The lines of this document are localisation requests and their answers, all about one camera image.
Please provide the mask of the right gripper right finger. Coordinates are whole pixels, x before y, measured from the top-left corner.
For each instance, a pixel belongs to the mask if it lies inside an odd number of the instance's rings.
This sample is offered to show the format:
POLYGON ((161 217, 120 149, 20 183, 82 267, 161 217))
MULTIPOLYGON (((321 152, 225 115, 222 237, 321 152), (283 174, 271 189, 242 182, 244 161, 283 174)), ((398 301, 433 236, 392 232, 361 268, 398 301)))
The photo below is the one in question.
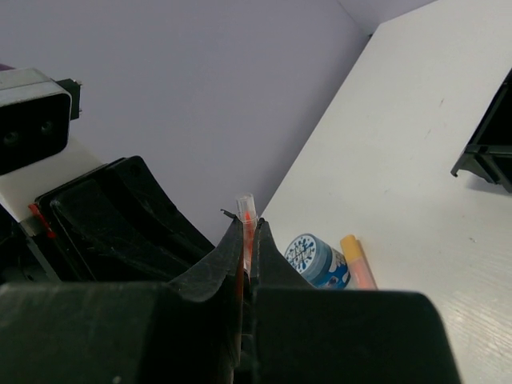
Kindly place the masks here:
POLYGON ((419 292, 323 290, 258 221, 251 276, 255 383, 459 383, 442 319, 419 292))

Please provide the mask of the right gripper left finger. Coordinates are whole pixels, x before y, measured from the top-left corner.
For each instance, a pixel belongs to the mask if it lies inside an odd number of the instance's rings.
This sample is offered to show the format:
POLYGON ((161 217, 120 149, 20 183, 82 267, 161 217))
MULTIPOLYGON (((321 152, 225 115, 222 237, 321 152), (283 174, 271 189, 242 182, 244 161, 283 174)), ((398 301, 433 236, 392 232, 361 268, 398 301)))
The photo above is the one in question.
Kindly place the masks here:
POLYGON ((230 383, 242 336, 243 230, 163 282, 1 288, 4 383, 230 383))

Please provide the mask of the orange highlighter pen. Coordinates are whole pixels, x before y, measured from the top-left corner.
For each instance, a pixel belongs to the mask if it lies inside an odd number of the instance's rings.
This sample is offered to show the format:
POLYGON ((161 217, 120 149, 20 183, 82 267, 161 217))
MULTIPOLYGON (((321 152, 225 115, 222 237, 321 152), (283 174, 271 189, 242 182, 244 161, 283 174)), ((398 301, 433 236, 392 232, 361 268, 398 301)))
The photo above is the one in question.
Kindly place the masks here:
POLYGON ((255 207, 254 196, 244 193, 236 197, 237 216, 242 224, 242 329, 241 348, 248 350, 252 342, 252 296, 251 269, 254 234, 258 224, 258 214, 255 207))

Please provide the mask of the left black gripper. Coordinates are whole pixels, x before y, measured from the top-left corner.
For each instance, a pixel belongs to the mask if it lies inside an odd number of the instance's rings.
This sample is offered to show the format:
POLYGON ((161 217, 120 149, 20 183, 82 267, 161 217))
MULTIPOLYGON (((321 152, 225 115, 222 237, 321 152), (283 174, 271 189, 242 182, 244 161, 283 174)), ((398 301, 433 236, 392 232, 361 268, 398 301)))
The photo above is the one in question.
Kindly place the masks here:
POLYGON ((214 249, 140 156, 38 196, 28 223, 1 208, 2 284, 168 282, 214 249))

